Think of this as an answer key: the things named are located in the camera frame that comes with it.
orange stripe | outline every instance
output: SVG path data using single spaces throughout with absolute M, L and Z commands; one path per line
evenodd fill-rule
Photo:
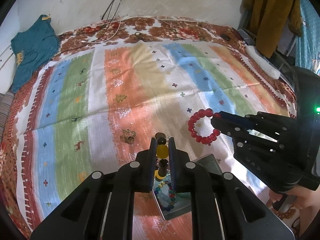
M 288 110 L 280 107 L 275 99 L 257 82 L 250 72 L 236 60 L 229 50 L 225 47 L 210 48 L 239 75 L 239 77 L 248 85 L 250 90 L 256 95 L 265 109 L 272 114 L 288 116 Z
M 148 114 L 150 111 L 146 111 L 146 106 L 142 103 L 146 101 L 146 95 L 132 67 L 130 48 L 106 50 L 105 55 L 108 120 L 118 149 L 117 159 L 120 165 L 124 165 L 134 160 L 137 152 L 149 148 L 155 130 L 152 117 Z M 123 84 L 115 86 L 117 80 L 123 81 Z M 122 109 L 130 109 L 130 112 L 120 118 Z M 133 136 L 134 144 L 125 143 L 124 135 Z

yellow bead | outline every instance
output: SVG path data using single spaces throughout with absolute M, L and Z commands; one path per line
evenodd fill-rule
M 165 159 L 169 156 L 169 149 L 167 145 L 160 144 L 157 146 L 157 156 L 160 159 Z

brown bead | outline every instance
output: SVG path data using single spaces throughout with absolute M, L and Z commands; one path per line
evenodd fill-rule
M 166 138 L 166 136 L 165 136 L 165 134 L 164 134 L 163 132 L 157 132 L 157 133 L 155 134 L 155 138 L 158 140 L 160 137 Z
M 129 136 L 127 138 L 127 141 L 128 141 L 129 144 L 134 144 L 134 137 L 133 136 Z

bedsheet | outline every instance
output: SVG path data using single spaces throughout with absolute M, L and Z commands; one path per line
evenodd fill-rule
M 114 172 L 134 160 L 156 132 L 174 137 L 191 160 L 213 153 L 223 171 L 266 203 L 268 189 L 233 158 L 231 139 L 199 144 L 187 122 L 208 107 L 294 117 L 290 88 L 259 68 L 232 28 L 155 17 L 116 20 L 105 30 L 106 23 L 61 35 L 59 54 L 15 96 L 0 175 L 7 209 L 23 234 L 29 237 L 91 172 Z M 209 118 L 198 123 L 200 135 L 211 133 Z M 282 219 L 294 215 L 290 209 Z M 191 239 L 191 228 L 190 213 L 163 220 L 151 193 L 136 193 L 133 239 Z

black cable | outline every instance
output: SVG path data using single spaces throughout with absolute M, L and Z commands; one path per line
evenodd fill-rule
M 103 18 L 104 18 L 104 16 L 106 15 L 106 13 L 107 13 L 107 11 L 108 11 L 108 9 L 109 9 L 110 6 L 112 7 L 111 3 L 109 4 L 108 8 L 106 9 L 106 11 L 104 12 L 104 14 L 102 15 L 101 20 L 103 20 Z
M 85 45 L 80 46 L 80 47 L 78 47 L 78 48 L 73 48 L 73 49 L 64 50 L 64 51 L 60 52 L 59 54 L 57 54 L 56 56 L 59 56 L 59 55 L 61 55 L 62 53 L 67 52 L 67 51 L 70 51 L 70 50 L 83 48 L 83 47 L 87 46 L 89 43 L 95 42 L 95 41 L 101 39 L 101 38 L 103 37 L 103 35 L 105 35 L 105 33 L 107 32 L 107 30 L 108 30 L 108 28 L 109 28 L 112 20 L 114 19 L 115 15 L 116 15 L 116 13 L 117 13 L 117 11 L 118 11 L 118 8 L 119 8 L 119 6 L 120 6 L 121 1 L 122 1 L 122 0 L 120 0 L 120 2 L 119 2 L 119 4 L 118 4 L 118 7 L 117 7 L 117 9 L 116 9 L 115 14 L 113 15 L 112 19 L 109 21 L 108 27 L 106 28 L 106 30 L 104 31 L 104 33 L 103 33 L 99 38 L 95 39 L 94 41 L 87 42 Z

